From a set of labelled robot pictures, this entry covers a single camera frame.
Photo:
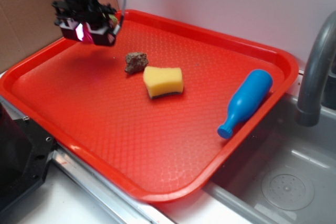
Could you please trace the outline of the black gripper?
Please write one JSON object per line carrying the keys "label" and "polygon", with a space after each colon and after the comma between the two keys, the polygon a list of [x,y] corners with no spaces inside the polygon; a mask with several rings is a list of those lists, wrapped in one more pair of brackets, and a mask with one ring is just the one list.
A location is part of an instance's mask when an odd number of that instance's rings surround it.
{"label": "black gripper", "polygon": [[115,29],[107,23],[117,10],[110,4],[103,5],[98,0],[61,0],[53,1],[52,6],[56,10],[55,25],[60,27],[64,38],[81,41],[76,29],[80,23],[88,23],[88,31],[95,45],[115,44]]}

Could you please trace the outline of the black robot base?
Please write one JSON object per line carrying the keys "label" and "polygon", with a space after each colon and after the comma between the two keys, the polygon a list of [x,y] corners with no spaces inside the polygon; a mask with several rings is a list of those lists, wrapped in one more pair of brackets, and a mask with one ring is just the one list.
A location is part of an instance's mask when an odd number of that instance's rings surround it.
{"label": "black robot base", "polygon": [[54,137],[32,119],[12,119],[1,106],[1,213],[40,187]]}

